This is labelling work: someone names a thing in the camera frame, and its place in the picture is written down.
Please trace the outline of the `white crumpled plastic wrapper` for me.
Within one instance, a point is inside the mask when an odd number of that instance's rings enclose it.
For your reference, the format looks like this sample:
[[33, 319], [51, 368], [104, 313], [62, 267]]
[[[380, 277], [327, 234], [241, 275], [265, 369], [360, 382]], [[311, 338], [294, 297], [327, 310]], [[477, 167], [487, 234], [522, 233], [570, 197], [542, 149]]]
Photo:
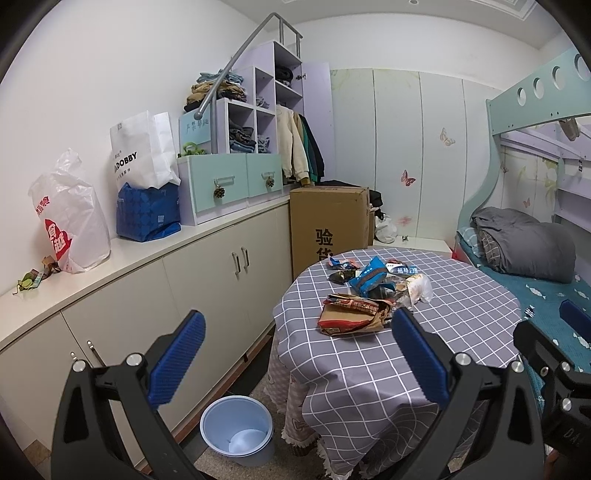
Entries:
[[430, 303], [433, 299], [433, 287], [430, 278], [424, 273], [417, 273], [405, 280], [408, 297], [412, 305], [418, 302]]

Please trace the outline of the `small trash on counter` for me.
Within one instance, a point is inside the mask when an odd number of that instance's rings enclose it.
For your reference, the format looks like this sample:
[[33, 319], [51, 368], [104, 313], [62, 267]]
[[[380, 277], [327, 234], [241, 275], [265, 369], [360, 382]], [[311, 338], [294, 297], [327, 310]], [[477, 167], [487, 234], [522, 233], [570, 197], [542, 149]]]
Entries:
[[17, 281], [14, 295], [37, 289], [43, 280], [46, 280], [53, 274], [60, 273], [61, 269], [58, 262], [52, 256], [46, 256], [42, 259], [41, 269], [31, 269], [20, 280]]

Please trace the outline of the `white long floor cabinet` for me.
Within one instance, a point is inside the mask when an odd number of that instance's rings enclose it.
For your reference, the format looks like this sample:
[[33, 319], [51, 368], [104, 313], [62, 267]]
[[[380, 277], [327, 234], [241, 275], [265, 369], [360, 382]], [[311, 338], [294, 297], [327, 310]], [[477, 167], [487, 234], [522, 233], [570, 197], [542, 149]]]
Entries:
[[273, 307], [293, 279], [289, 214], [287, 198], [277, 198], [162, 240], [114, 240], [94, 269], [3, 295], [1, 413], [26, 458], [49, 460], [74, 362], [117, 364], [194, 309], [204, 314], [204, 344], [159, 412], [175, 439], [197, 432], [207, 404], [269, 339]]

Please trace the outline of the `grey checked tablecloth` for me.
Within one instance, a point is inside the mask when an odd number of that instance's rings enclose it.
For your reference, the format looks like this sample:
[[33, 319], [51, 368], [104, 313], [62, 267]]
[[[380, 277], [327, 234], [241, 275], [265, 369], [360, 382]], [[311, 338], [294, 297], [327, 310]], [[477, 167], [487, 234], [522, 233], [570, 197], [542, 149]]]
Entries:
[[[521, 320], [517, 298], [480, 270], [437, 253], [369, 248], [342, 254], [366, 265], [374, 257], [417, 267], [432, 283], [433, 299], [413, 314], [454, 352], [479, 364], [504, 367], [517, 355], [513, 331]], [[329, 337], [317, 322], [325, 298], [345, 293], [329, 281], [325, 261], [297, 276], [273, 309], [280, 362], [308, 386], [304, 421], [321, 439], [318, 454], [332, 479], [353, 472], [369, 479], [409, 455], [435, 420], [393, 334]]]

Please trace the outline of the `blue snack package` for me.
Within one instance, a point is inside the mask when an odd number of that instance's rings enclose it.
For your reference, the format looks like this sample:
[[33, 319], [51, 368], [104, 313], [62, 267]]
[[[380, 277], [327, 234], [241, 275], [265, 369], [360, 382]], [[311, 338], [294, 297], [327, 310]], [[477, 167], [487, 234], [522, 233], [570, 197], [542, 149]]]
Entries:
[[356, 295], [368, 297], [370, 291], [382, 284], [388, 274], [386, 264], [380, 257], [376, 256], [370, 260], [370, 263], [359, 274], [349, 280], [349, 287]]

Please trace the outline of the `teal bed sheet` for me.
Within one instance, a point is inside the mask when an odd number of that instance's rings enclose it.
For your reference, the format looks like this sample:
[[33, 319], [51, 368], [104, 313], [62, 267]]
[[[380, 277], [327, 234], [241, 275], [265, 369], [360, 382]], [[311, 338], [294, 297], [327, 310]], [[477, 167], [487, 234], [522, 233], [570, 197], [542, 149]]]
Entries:
[[561, 319], [559, 308], [570, 300], [590, 314], [590, 285], [578, 274], [571, 283], [539, 280], [494, 271], [483, 261], [476, 266], [509, 290], [519, 301], [524, 320], [531, 320], [568, 357], [579, 372], [590, 372], [590, 342]]

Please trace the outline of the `grey folded blanket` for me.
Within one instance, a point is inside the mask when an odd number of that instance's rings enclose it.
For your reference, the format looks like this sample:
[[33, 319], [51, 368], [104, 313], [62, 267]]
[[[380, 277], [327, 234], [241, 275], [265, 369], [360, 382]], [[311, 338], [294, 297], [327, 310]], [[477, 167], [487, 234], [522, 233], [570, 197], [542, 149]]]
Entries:
[[576, 247], [562, 225], [540, 222], [515, 209], [487, 207], [472, 215], [472, 226], [491, 269], [559, 283], [573, 281]]

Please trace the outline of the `light blue trash bin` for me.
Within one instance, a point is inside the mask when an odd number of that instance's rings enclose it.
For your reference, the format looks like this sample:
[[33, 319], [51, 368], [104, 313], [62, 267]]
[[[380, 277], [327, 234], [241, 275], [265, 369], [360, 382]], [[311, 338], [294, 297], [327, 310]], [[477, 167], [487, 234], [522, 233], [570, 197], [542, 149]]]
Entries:
[[273, 418], [259, 400], [225, 396], [201, 415], [202, 439], [215, 453], [245, 467], [260, 467], [274, 455]]

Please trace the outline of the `white red plastic bag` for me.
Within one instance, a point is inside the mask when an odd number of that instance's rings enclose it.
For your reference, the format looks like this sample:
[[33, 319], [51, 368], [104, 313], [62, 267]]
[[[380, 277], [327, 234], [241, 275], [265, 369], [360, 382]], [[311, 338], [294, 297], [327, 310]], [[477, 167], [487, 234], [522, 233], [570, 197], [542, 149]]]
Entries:
[[41, 174], [28, 195], [61, 270], [88, 271], [111, 253], [106, 218], [94, 187], [83, 178], [82, 161], [68, 149]]

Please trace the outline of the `teal drawer unit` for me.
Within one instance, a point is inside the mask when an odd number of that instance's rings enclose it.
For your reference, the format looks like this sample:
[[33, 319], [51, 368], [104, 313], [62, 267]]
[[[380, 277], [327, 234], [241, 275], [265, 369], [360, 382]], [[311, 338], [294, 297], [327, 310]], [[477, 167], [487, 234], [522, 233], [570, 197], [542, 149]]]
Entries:
[[177, 160], [179, 209], [183, 226], [283, 195], [283, 169], [274, 154], [191, 155]]

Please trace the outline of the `grey metal handrail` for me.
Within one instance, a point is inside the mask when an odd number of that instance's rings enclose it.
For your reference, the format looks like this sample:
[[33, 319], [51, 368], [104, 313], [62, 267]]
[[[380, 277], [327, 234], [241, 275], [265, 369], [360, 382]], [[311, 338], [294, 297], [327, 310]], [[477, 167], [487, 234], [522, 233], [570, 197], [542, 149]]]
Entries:
[[249, 37], [247, 37], [245, 41], [243, 41], [242, 45], [240, 45], [240, 47], [236, 50], [235, 54], [233, 54], [230, 57], [228, 63], [221, 70], [221, 72], [219, 72], [217, 79], [212, 84], [211, 90], [207, 92], [207, 95], [204, 97], [204, 100], [201, 101], [199, 108], [193, 114], [193, 118], [195, 120], [200, 120], [202, 117], [204, 117], [205, 110], [209, 109], [209, 128], [211, 129], [211, 154], [218, 153], [218, 128], [216, 107], [218, 89], [219, 87], [221, 87], [222, 82], [226, 79], [226, 76], [228, 76], [228, 73], [231, 71], [232, 67], [235, 66], [235, 63], [238, 62], [240, 57], [242, 57], [245, 51], [249, 49], [250, 45], [252, 45], [252, 42], [256, 40], [256, 37], [263, 32], [264, 27], [266, 27], [267, 24], [272, 22], [273, 19], [276, 19], [279, 23], [280, 44], [284, 45], [284, 30], [286, 28], [290, 29], [290, 31], [294, 33], [295, 37], [295, 56], [297, 56], [297, 58], [301, 57], [301, 40], [304, 39], [303, 34], [301, 34], [301, 32], [298, 31], [297, 28], [294, 27], [294, 25], [291, 25], [290, 22], [287, 22], [287, 20], [284, 19], [283, 16], [280, 15], [280, 13], [271, 12], [269, 15], [266, 16], [266, 18], [263, 19], [262, 22], [259, 23], [256, 29], [253, 30], [252, 33], [250, 33]]

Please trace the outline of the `pink blue snack wrapper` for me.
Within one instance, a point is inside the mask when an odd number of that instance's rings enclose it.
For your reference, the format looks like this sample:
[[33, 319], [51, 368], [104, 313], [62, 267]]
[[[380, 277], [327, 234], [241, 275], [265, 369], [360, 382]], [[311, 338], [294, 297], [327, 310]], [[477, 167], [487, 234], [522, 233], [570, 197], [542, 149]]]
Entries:
[[348, 271], [359, 270], [361, 266], [356, 261], [348, 259], [337, 259], [331, 256], [327, 259], [327, 267], [331, 270]]

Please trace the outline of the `cream hanging jacket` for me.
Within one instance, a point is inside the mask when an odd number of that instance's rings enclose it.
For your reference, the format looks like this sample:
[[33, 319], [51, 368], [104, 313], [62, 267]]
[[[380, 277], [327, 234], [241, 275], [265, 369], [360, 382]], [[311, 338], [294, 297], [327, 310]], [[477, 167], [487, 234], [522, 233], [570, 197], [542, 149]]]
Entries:
[[287, 179], [294, 179], [301, 185], [311, 182], [308, 158], [303, 140], [294, 121], [294, 111], [281, 105], [276, 106], [277, 148], [280, 152], [281, 168]]

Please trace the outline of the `brown cardboard box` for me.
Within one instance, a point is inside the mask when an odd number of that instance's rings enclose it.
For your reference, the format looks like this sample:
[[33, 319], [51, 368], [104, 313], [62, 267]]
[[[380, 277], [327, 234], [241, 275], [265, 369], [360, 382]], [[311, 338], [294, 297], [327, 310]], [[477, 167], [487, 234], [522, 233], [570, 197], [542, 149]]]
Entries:
[[370, 190], [314, 186], [290, 192], [293, 274], [370, 243]]

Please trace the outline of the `black gold snack wrapper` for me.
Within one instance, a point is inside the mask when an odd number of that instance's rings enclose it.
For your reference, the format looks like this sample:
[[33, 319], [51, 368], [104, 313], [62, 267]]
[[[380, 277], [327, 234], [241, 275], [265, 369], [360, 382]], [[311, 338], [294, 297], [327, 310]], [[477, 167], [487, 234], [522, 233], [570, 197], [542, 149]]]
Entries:
[[346, 285], [356, 277], [356, 270], [335, 270], [329, 274], [329, 281], [337, 285]]

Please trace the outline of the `pink plaid table skirt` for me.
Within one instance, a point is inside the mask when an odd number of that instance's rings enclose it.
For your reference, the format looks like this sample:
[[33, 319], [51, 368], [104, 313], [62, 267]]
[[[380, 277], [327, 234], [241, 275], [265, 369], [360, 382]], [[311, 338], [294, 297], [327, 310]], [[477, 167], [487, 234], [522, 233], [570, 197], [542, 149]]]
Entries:
[[263, 391], [280, 414], [280, 441], [281, 446], [287, 448], [287, 458], [294, 460], [297, 467], [311, 471], [311, 479], [330, 479], [325, 461], [318, 454], [321, 436], [304, 421], [304, 400], [308, 395], [308, 386], [298, 383], [280, 362], [279, 335], [276, 332], [270, 343]]

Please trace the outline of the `white wardrobe with butterflies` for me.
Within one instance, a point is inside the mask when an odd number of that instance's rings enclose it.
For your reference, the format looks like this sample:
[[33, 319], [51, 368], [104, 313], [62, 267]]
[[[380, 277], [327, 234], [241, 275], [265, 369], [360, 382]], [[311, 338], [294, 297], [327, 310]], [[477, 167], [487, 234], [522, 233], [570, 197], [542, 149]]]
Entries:
[[425, 72], [331, 73], [329, 179], [381, 193], [399, 234], [455, 241], [460, 212], [489, 166], [487, 101], [498, 90]]

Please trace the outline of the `white paper shopping bag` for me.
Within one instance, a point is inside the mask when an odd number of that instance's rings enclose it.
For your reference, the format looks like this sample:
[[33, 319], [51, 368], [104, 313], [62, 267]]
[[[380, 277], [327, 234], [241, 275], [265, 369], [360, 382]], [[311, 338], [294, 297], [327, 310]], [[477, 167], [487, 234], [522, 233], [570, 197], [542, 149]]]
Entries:
[[110, 128], [111, 170], [116, 189], [179, 186], [169, 114], [144, 111]]

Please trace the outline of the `blue patterned bag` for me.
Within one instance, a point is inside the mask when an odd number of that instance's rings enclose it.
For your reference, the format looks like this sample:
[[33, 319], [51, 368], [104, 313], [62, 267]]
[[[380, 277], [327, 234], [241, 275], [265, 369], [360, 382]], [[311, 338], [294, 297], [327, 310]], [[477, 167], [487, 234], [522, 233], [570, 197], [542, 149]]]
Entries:
[[119, 190], [116, 233], [136, 242], [158, 240], [181, 230], [178, 186], [137, 189], [128, 183]]

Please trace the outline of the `red brown snack bag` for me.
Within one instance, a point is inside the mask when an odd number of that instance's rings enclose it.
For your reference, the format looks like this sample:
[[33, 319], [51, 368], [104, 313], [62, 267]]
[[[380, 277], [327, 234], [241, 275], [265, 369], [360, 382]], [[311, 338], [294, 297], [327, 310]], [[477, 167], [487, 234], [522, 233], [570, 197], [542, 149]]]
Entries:
[[376, 333], [388, 326], [393, 310], [389, 300], [331, 294], [325, 298], [317, 327], [329, 336]]

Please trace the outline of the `teal bunk bed frame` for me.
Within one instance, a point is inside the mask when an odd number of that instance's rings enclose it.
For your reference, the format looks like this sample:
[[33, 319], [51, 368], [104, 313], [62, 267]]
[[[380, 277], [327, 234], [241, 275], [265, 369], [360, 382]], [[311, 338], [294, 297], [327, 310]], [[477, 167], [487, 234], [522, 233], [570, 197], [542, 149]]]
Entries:
[[483, 185], [458, 220], [491, 198], [501, 172], [503, 146], [557, 164], [553, 220], [572, 228], [581, 269], [590, 267], [590, 71], [571, 48], [486, 102], [490, 160]]

